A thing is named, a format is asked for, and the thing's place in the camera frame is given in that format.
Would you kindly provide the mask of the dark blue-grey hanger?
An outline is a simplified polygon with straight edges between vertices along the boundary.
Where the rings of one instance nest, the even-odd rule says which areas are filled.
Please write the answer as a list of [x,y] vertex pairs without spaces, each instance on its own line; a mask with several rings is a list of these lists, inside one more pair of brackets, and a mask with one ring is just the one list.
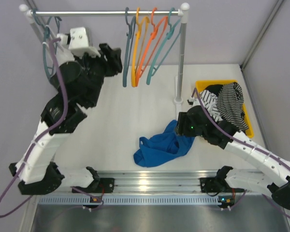
[[124,65],[123,65],[123,79],[122,79],[123,87],[127,86],[127,75],[128,75],[129,65],[130,65],[131,50],[132,50],[132,45],[133,45],[133,35],[135,33],[135,26],[136,26],[135,16],[133,16],[131,21],[128,22],[128,11],[129,11],[129,7],[126,7],[125,8],[125,21],[129,30],[126,33],[127,42],[126,42],[126,50],[125,50]]

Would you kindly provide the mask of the blue tank top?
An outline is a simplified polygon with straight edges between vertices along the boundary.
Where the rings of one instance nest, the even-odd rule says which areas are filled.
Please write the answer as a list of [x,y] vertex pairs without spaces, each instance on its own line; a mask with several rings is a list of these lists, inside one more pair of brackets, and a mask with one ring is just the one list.
[[177,135],[176,125],[177,121],[172,120],[163,133],[149,139],[140,137],[139,149],[133,154],[134,163],[141,167],[152,168],[185,156],[195,138]]

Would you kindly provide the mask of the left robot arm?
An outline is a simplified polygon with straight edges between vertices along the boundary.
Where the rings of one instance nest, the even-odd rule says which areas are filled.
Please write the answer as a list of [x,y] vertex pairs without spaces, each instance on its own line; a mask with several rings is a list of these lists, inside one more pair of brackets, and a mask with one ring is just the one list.
[[122,72],[120,48],[102,43],[98,53],[96,57],[88,53],[55,57],[58,66],[50,82],[58,92],[45,105],[27,152],[9,166],[20,180],[17,186],[22,195],[46,195],[60,187],[69,187],[73,193],[100,193],[104,185],[114,182],[90,166],[70,169],[54,162],[58,148],[86,119],[84,110],[97,105],[105,78]]

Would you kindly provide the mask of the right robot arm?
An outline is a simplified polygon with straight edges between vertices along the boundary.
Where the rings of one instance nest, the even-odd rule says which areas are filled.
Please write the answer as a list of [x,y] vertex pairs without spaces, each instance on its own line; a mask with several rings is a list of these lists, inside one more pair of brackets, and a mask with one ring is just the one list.
[[201,106],[180,112],[175,131],[186,137],[200,136],[258,169],[258,173],[249,173],[230,166],[220,168],[216,174],[216,187],[220,191],[251,190],[290,210],[290,161],[253,142],[232,123],[226,120],[216,123]]

